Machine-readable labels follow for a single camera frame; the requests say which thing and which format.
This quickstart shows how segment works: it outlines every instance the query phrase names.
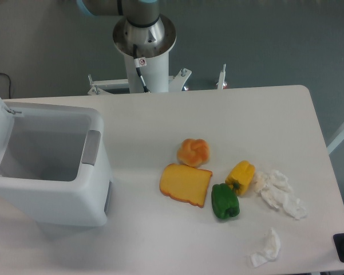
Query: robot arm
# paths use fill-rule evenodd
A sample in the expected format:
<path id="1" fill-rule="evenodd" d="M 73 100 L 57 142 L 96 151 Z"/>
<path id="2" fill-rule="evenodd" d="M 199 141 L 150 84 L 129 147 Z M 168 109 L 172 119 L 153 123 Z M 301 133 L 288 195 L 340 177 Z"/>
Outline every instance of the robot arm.
<path id="1" fill-rule="evenodd" d="M 77 4 L 89 15 L 124 15 L 138 28 L 153 25 L 160 15 L 158 0 L 77 0 Z"/>
<path id="2" fill-rule="evenodd" d="M 167 92 L 173 23 L 159 12 L 158 0 L 77 0 L 87 15 L 123 15 L 113 41 L 124 56 L 130 93 Z"/>

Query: bin opening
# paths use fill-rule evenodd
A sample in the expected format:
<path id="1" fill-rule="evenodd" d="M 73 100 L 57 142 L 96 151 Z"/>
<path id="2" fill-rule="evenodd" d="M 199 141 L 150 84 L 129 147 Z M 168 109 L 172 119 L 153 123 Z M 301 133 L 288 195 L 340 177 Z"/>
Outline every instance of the bin opening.
<path id="1" fill-rule="evenodd" d="M 16 117 L 0 175 L 8 178 L 72 181 L 77 177 L 87 115 Z"/>

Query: white trash bin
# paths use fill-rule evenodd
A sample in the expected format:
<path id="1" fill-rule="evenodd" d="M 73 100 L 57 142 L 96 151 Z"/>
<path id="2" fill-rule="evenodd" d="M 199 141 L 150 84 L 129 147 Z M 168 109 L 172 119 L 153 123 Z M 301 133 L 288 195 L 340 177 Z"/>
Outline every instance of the white trash bin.
<path id="1" fill-rule="evenodd" d="M 90 108 L 0 98 L 0 196 L 38 222 L 101 226 L 112 172 Z"/>

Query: tissue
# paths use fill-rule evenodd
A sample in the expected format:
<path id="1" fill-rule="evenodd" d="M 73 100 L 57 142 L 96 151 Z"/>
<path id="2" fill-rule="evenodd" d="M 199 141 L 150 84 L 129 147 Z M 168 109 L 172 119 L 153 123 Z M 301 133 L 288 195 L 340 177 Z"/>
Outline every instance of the tissue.
<path id="1" fill-rule="evenodd" d="M 268 232 L 266 244 L 263 250 L 251 255 L 251 262 L 253 266 L 257 268 L 258 266 L 263 265 L 268 261 L 274 261 L 279 255 L 280 248 L 280 238 L 275 229 L 271 228 Z"/>
<path id="2" fill-rule="evenodd" d="M 254 175 L 254 190 L 261 194 L 263 200 L 271 207 L 280 209 L 294 217 L 302 219 L 306 217 L 307 210 L 303 202 L 293 193 L 294 190 L 288 183 L 288 178 L 278 170 L 271 173 L 257 171 Z"/>

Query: yellow bell pepper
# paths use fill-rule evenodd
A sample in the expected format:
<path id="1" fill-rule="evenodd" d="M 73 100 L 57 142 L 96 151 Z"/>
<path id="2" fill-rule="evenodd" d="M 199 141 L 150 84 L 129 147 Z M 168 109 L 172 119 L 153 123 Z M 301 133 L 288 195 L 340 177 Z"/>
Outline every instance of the yellow bell pepper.
<path id="1" fill-rule="evenodd" d="M 248 161 L 244 160 L 238 163 L 229 176 L 227 176 L 225 183 L 232 189 L 238 196 L 243 195 L 253 179 L 255 167 Z"/>

